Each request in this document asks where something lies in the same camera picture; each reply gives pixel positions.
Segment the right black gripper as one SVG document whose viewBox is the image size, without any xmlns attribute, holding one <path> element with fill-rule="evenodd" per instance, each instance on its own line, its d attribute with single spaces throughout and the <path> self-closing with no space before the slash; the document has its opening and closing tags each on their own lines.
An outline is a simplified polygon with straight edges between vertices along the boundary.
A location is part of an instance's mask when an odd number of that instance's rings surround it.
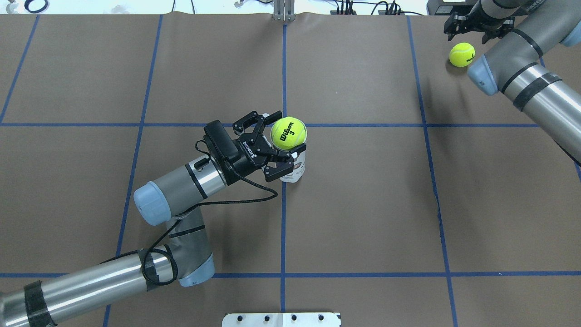
<svg viewBox="0 0 581 327">
<path fill-rule="evenodd" d="M 444 23 L 444 34 L 451 41 L 456 35 L 464 35 L 469 32 L 482 32 L 481 43 L 486 44 L 493 39 L 503 39 L 515 27 L 515 17 L 497 19 L 488 16 L 481 9 L 460 15 L 452 12 Z"/>
</svg>

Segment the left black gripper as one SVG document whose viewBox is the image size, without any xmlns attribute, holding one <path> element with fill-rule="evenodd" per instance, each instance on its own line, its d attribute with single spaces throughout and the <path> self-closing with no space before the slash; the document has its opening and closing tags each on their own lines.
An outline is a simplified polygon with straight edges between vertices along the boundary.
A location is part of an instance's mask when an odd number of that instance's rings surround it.
<svg viewBox="0 0 581 327">
<path fill-rule="evenodd" d="M 234 163 L 220 162 L 228 185 L 259 169 L 263 169 L 266 182 L 272 182 L 292 172 L 293 159 L 289 150 L 272 147 L 263 136 L 264 128 L 281 118 L 283 118 L 281 110 L 267 116 L 254 110 L 232 124 L 234 133 L 239 136 L 233 141 L 241 154 L 241 159 Z M 252 133 L 244 133 L 251 126 L 254 126 Z M 267 165 L 268 162 L 272 162 L 274 166 Z"/>
</svg>

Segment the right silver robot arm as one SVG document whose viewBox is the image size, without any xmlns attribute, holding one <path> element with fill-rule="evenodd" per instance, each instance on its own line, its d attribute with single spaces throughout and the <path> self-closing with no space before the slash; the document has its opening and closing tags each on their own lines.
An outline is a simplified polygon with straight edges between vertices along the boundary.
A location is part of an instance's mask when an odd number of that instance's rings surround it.
<svg viewBox="0 0 581 327">
<path fill-rule="evenodd" d="M 498 39 L 468 69 L 485 94 L 505 95 L 575 163 L 581 159 L 580 95 L 539 60 L 554 46 L 580 43 L 578 0 L 478 0 L 466 15 L 451 12 L 444 33 L 482 32 Z"/>
</svg>

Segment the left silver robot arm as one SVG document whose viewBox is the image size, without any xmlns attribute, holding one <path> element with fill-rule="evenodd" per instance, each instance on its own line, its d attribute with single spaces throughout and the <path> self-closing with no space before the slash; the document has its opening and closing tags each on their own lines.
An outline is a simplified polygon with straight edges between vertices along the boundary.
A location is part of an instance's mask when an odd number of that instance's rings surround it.
<svg viewBox="0 0 581 327">
<path fill-rule="evenodd" d="M 306 151 L 302 121 L 281 111 L 253 111 L 232 125 L 236 139 L 219 120 L 205 125 L 201 156 L 148 182 L 133 193 L 143 219 L 167 230 L 152 245 L 116 255 L 104 262 L 51 281 L 34 281 L 2 294 L 3 327 L 56 327 L 60 323 L 142 292 L 179 282 L 190 287 L 215 273 L 201 207 L 257 203 L 278 192 L 248 176 L 264 174 L 266 182 L 298 169 Z"/>
</svg>

